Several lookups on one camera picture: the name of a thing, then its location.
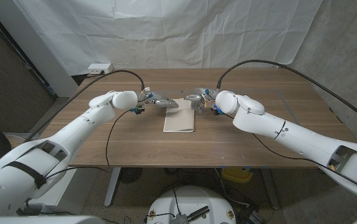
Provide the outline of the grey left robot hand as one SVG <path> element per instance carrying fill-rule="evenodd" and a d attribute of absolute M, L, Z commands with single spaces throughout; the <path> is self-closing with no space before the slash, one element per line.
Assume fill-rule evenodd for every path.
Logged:
<path fill-rule="evenodd" d="M 179 105 L 173 99 L 162 95 L 161 93 L 144 91 L 139 95 L 137 106 L 143 106 L 145 104 L 154 104 L 156 106 L 165 108 L 178 108 Z"/>

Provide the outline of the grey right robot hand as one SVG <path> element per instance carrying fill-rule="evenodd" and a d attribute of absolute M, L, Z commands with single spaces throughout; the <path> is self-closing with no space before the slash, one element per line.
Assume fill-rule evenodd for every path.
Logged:
<path fill-rule="evenodd" d="M 191 102 L 191 109 L 202 113 L 205 108 L 215 104 L 218 89 L 195 88 L 194 93 L 184 97 Z"/>

